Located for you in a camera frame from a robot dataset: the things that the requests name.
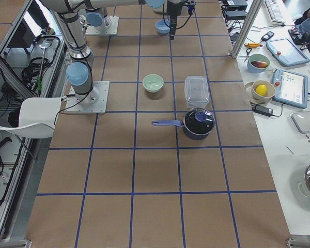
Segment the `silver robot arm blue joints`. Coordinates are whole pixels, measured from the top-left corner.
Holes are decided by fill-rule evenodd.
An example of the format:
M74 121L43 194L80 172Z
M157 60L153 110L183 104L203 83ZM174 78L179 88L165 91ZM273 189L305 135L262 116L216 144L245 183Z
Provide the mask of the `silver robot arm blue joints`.
M42 1L54 17L58 18L58 26L68 47L71 63L66 69L66 77L74 90L74 96L83 99L93 89L92 64L94 55L86 42L78 11L86 10L84 1ZM105 14L106 8L98 9Z

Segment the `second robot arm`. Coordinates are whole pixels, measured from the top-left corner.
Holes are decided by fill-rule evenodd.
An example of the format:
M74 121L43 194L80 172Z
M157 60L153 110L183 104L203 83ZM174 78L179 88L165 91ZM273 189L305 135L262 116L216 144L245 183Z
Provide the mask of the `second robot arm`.
M129 5L145 5L157 9L164 6L165 1L84 1L86 6L86 21L95 27L101 26L104 22L105 14L102 14L98 9L116 6L129 6ZM174 40L177 29L177 18L181 15L182 8L185 1L166 1L166 13L169 15L169 37Z

